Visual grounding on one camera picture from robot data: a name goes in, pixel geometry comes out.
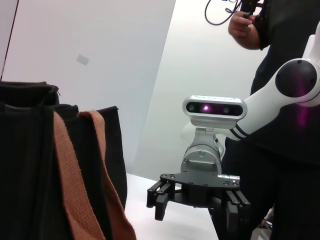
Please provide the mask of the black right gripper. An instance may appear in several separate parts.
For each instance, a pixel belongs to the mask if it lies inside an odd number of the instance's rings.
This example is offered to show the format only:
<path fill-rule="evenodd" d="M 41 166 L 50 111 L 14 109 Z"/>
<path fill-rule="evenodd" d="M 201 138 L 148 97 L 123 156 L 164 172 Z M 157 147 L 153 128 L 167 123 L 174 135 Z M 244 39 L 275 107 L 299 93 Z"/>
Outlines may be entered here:
<path fill-rule="evenodd" d="M 248 224 L 251 203 L 240 191 L 240 178 L 209 172 L 164 173 L 147 190 L 146 207 L 155 207 L 154 219 L 162 221 L 168 202 L 198 208 L 222 206 L 226 216 L 226 239 L 236 240 Z"/>

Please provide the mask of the operator hand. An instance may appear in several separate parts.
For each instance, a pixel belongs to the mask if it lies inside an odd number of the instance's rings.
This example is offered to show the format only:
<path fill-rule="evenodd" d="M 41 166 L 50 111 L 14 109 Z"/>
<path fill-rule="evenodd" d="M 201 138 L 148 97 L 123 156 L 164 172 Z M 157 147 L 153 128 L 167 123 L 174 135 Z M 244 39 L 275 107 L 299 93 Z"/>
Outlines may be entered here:
<path fill-rule="evenodd" d="M 228 25 L 228 33 L 234 38 L 245 38 L 251 32 L 255 17 L 243 11 L 233 14 Z"/>

